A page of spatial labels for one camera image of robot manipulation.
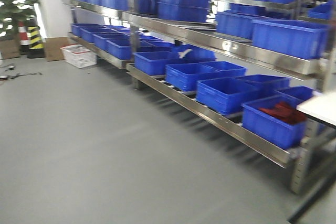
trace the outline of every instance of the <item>metal shelf frame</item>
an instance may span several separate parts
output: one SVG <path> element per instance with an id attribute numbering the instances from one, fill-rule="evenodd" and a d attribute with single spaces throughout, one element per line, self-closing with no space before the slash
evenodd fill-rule
<path id="1" fill-rule="evenodd" d="M 290 4 L 279 4 L 279 3 L 256 1 L 256 0 L 216 0 L 216 1 L 228 2 L 228 3 L 234 3 L 234 4 L 242 4 L 242 5 L 260 6 L 260 7 L 272 8 L 272 9 L 284 9 L 284 10 L 290 10 L 290 9 L 295 8 L 296 6 L 295 2 L 292 2 Z"/>
<path id="2" fill-rule="evenodd" d="M 107 62 L 111 63 L 112 65 L 114 65 L 119 69 L 126 69 L 127 64 L 132 62 L 131 60 L 118 59 L 117 57 L 109 54 L 108 52 L 103 51 L 100 48 L 96 47 L 93 43 L 88 43 L 87 41 L 83 40 L 81 37 L 74 35 L 73 33 L 68 33 L 68 37 L 71 40 L 75 41 L 76 43 L 81 44 L 82 46 L 90 49 L 100 58 L 106 60 Z"/>
<path id="3" fill-rule="evenodd" d="M 299 16 L 301 8 L 301 0 L 297 0 L 296 2 L 290 4 L 276 4 L 254 0 L 217 1 L 255 5 L 272 9 L 292 10 L 292 16 L 294 18 Z M 318 80 L 317 83 L 320 84 L 319 88 L 322 91 L 326 90 L 326 86 L 328 82 L 330 82 L 332 73 L 334 72 L 333 67 L 336 62 L 336 42 L 334 43 L 332 53 L 330 53 L 327 69 L 325 71 L 321 71 L 322 68 L 319 60 L 304 60 L 253 47 L 248 40 L 216 33 L 214 24 L 174 22 L 170 20 L 155 19 L 153 17 L 144 17 L 138 13 L 137 0 L 129 0 L 129 12 L 112 10 L 76 0 L 63 0 L 63 2 L 71 6 L 74 22 L 76 22 L 74 12 L 75 8 L 85 9 L 109 18 L 128 21 L 131 25 L 130 37 L 133 52 L 136 51 L 136 47 L 139 45 L 139 28 L 145 28 L 149 31 L 155 31 L 169 36 L 175 40 L 250 62 L 254 65 L 281 72 L 300 80 L 316 78 Z M 222 131 L 236 138 L 243 144 L 254 149 L 256 152 L 267 157 L 281 167 L 286 168 L 292 161 L 294 161 L 295 168 L 292 174 L 291 190 L 296 193 L 299 193 L 309 182 L 316 182 L 320 175 L 328 171 L 328 167 L 335 162 L 336 155 L 334 152 L 331 156 L 325 157 L 313 172 L 309 171 L 312 156 L 315 151 L 321 146 L 330 143 L 330 141 L 336 137 L 335 132 L 330 131 L 329 128 L 324 130 L 322 133 L 318 133 L 318 123 L 316 121 L 309 120 L 306 137 L 301 141 L 299 147 L 290 150 L 282 150 L 263 138 L 242 128 L 240 124 L 237 124 L 236 122 L 239 117 L 224 117 L 208 107 L 196 102 L 190 94 L 177 91 L 172 86 L 159 79 L 159 77 L 148 76 L 136 69 L 134 65 L 131 64 L 131 61 L 121 61 L 71 33 L 69 33 L 69 37 L 77 43 L 89 48 L 101 58 L 107 60 L 116 67 L 121 69 L 127 68 L 129 74 L 132 76 L 135 88 L 139 88 L 141 84 L 145 83 L 149 87 L 192 111 L 199 117 L 215 125 Z"/>

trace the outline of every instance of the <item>traffic cone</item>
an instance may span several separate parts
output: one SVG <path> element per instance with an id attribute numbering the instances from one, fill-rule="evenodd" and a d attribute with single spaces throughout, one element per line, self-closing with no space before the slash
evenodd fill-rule
<path id="1" fill-rule="evenodd" d="M 45 57 L 43 49 L 43 41 L 39 32 L 39 27 L 36 25 L 34 21 L 30 21 L 30 24 L 28 26 L 28 34 L 30 40 L 30 47 L 27 58 L 35 59 Z"/>
<path id="2" fill-rule="evenodd" d="M 19 37 L 20 37 L 21 52 L 26 54 L 29 51 L 30 43 L 29 43 L 26 28 L 23 22 L 18 23 L 18 30 L 19 30 Z"/>

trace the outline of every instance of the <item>stainless steel shelf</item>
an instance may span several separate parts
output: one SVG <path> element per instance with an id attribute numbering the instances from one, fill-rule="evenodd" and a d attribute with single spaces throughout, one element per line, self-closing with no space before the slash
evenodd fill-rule
<path id="1" fill-rule="evenodd" d="M 253 5 L 273 9 L 293 9 L 295 7 L 295 2 L 292 2 L 290 4 L 279 4 L 279 3 L 256 1 L 256 0 L 217 0 L 217 1 L 242 4 L 242 5 Z"/>
<path id="2" fill-rule="evenodd" d="M 115 10 L 115 9 L 110 9 L 110 8 L 99 6 L 99 5 L 92 5 L 90 3 L 81 2 L 78 0 L 62 0 L 62 1 L 66 5 L 80 8 L 83 10 L 88 10 L 90 12 L 97 13 L 102 16 L 113 18 L 113 19 L 122 19 L 122 13 L 124 12 L 122 10 Z"/>
<path id="3" fill-rule="evenodd" d="M 309 22 L 314 22 L 314 23 L 319 23 L 319 24 L 328 24 L 329 22 L 327 19 L 310 18 L 307 16 L 299 16 L 298 20 L 309 21 Z"/>
<path id="4" fill-rule="evenodd" d="M 211 31 L 196 31 L 178 27 L 168 21 L 124 13 L 131 25 L 155 31 L 171 38 L 196 45 L 226 56 L 276 70 L 300 80 L 313 78 L 319 70 L 319 60 L 304 60 L 251 46 L 247 41 Z"/>
<path id="5" fill-rule="evenodd" d="M 190 97 L 190 95 L 184 94 L 181 91 L 177 91 L 167 85 L 167 83 L 164 81 L 160 81 L 140 71 L 139 69 L 135 68 L 133 64 L 128 64 L 127 70 L 132 77 L 145 83 L 149 87 L 195 113 L 205 121 L 213 124 L 217 128 L 254 149 L 256 152 L 270 159 L 279 166 L 285 168 L 291 159 L 295 157 L 297 149 L 290 149 L 285 151 L 271 144 L 269 141 L 243 128 L 240 126 L 240 124 L 233 122 L 229 118 L 226 118 L 209 109 L 207 106 L 204 106 L 201 103 L 195 101 L 192 99 L 192 97 Z"/>
<path id="6" fill-rule="evenodd" d="M 81 37 L 74 35 L 73 33 L 68 33 L 68 37 L 75 41 L 78 44 L 90 49 L 92 52 L 97 54 L 100 58 L 106 60 L 107 62 L 111 63 L 112 65 L 116 66 L 119 69 L 125 69 L 128 63 L 131 63 L 131 60 L 121 60 L 117 57 L 109 54 L 106 51 L 101 50 L 100 48 L 96 47 L 92 43 L 88 43 L 87 41 L 83 40 Z"/>

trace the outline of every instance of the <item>white wall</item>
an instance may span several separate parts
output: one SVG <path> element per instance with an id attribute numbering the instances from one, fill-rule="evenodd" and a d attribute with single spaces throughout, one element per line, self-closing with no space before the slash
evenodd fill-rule
<path id="1" fill-rule="evenodd" d="M 64 5 L 61 0 L 40 0 L 40 2 L 47 37 L 66 37 L 72 23 L 70 7 Z M 76 13 L 79 23 L 103 24 L 103 18 L 100 15 L 83 10 L 77 10 Z"/>

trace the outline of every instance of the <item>red item in bin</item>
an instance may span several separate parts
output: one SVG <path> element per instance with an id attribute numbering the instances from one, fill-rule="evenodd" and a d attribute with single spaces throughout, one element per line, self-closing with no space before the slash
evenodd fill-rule
<path id="1" fill-rule="evenodd" d="M 291 125 L 301 123 L 306 120 L 306 116 L 302 112 L 291 107 L 286 102 L 277 103 L 273 109 L 259 108 L 259 110 Z"/>

